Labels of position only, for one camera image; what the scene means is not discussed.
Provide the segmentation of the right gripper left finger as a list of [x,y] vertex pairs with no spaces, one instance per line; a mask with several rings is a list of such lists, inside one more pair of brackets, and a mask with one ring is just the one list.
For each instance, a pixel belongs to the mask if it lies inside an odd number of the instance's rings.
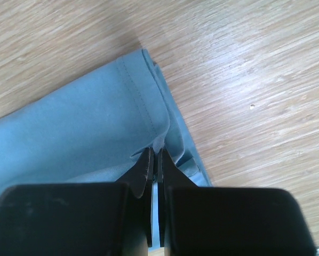
[[115,182],[18,185],[0,195],[0,255],[147,255],[154,151]]

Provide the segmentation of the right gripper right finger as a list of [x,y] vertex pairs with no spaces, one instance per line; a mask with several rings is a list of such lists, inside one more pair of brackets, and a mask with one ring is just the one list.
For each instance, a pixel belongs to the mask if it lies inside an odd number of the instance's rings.
[[166,255],[315,255],[301,208],[277,188],[200,187],[157,157],[159,240]]

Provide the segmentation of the blue-grey t shirt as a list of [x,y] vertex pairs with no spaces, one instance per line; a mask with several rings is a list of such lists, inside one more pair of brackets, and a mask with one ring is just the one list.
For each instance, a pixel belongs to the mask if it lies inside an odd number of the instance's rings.
[[114,181],[146,147],[167,149],[194,182],[211,184],[159,66],[139,49],[0,118],[0,194]]

